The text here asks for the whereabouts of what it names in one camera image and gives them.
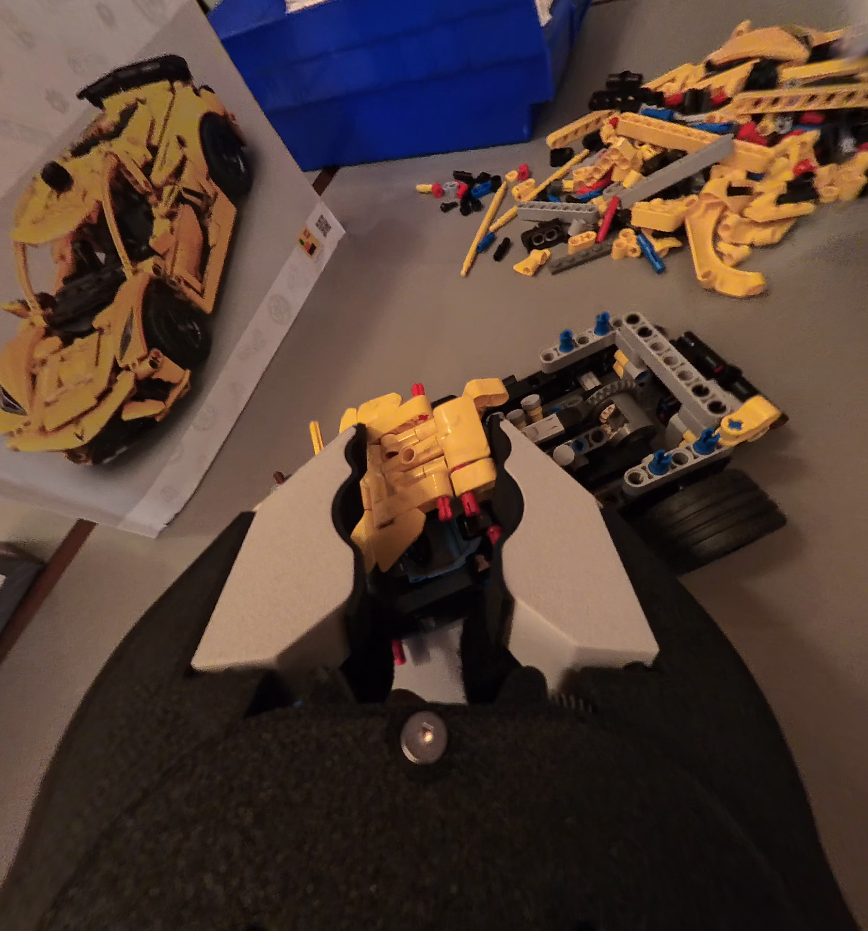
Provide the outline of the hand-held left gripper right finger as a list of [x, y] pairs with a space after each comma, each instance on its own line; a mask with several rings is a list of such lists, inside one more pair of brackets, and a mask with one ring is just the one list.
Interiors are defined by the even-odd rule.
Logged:
[[505, 418], [488, 418], [497, 478], [489, 583], [464, 621], [463, 690], [492, 702], [517, 669], [559, 692], [584, 669], [649, 668], [657, 639], [593, 495]]

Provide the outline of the grey car instruction booklet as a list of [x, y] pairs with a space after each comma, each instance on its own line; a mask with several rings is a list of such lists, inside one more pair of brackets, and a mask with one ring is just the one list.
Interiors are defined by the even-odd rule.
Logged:
[[[20, 293], [9, 226], [22, 191], [94, 112], [75, 92], [114, 66], [167, 52], [214, 87], [253, 155], [213, 358], [169, 425], [111, 465], [9, 450], [0, 436], [2, 498], [149, 537], [183, 510], [221, 454], [344, 235], [195, 2], [0, 2], [0, 304]], [[15, 329], [0, 309], [0, 349]]]

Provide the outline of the scattered small brick pins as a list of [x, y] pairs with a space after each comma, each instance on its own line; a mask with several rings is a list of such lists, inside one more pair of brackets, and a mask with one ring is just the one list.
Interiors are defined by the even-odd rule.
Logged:
[[497, 195], [502, 183], [509, 184], [509, 190], [516, 202], [523, 201], [527, 195], [536, 190], [535, 179], [527, 165], [508, 172], [505, 176], [489, 174], [483, 171], [473, 175], [457, 170], [452, 179], [441, 182], [422, 182], [415, 185], [417, 193], [431, 195], [440, 200], [443, 212], [459, 208], [463, 215], [477, 212], [483, 207], [483, 199], [490, 194]]

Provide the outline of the blue plastic bin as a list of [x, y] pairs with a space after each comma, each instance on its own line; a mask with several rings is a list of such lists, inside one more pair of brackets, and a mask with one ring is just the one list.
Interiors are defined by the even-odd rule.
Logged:
[[528, 141], [587, 1], [220, 2], [208, 16], [299, 167]]

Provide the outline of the yellow black brick car chassis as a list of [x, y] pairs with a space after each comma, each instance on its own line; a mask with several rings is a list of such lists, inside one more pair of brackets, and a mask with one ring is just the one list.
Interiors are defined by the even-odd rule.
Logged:
[[634, 312], [565, 331], [527, 379], [469, 382], [432, 402], [422, 385], [348, 410], [367, 428], [365, 506], [352, 533], [371, 606], [400, 642], [484, 605], [497, 478], [488, 418], [505, 418], [683, 575], [782, 529], [786, 517], [730, 466], [786, 415], [694, 333]]

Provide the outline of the pile of small brick parts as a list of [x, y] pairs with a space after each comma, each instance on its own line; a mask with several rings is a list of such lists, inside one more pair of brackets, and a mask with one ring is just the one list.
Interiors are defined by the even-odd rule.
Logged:
[[697, 63], [646, 79], [608, 75], [588, 113], [546, 137], [552, 173], [516, 202], [507, 182], [463, 259], [503, 259], [493, 242], [519, 219], [532, 276], [599, 257], [643, 257], [656, 273], [687, 244], [701, 287], [762, 294], [742, 263], [826, 204], [868, 192], [868, 29], [824, 31], [746, 20]]

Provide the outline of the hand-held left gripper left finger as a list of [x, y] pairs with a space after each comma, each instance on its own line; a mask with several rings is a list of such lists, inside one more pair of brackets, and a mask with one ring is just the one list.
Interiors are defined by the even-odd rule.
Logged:
[[302, 692], [339, 669], [358, 702], [382, 702], [394, 658], [352, 539], [365, 513], [367, 428], [344, 430], [258, 506], [195, 649], [192, 669], [273, 672]]

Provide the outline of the grey desk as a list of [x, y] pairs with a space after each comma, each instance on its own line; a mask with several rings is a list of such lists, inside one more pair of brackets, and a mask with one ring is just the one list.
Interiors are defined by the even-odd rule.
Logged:
[[0, 885], [63, 732], [141, 615], [273, 473], [310, 457], [344, 408], [422, 382], [521, 375], [539, 349], [604, 309], [692, 330], [789, 415], [734, 460], [788, 516], [758, 544], [687, 576], [773, 706], [845, 897], [868, 929], [868, 195], [819, 208], [746, 264], [755, 299], [702, 289], [688, 250], [523, 277], [512, 256], [459, 267], [478, 221], [442, 214], [417, 182], [453, 168], [546, 176], [544, 136], [624, 69], [701, 60], [733, 27], [849, 26], [857, 2], [604, 2], [588, 11], [528, 144], [340, 169], [324, 201], [346, 228], [235, 429], [157, 539], [91, 530], [0, 665]]

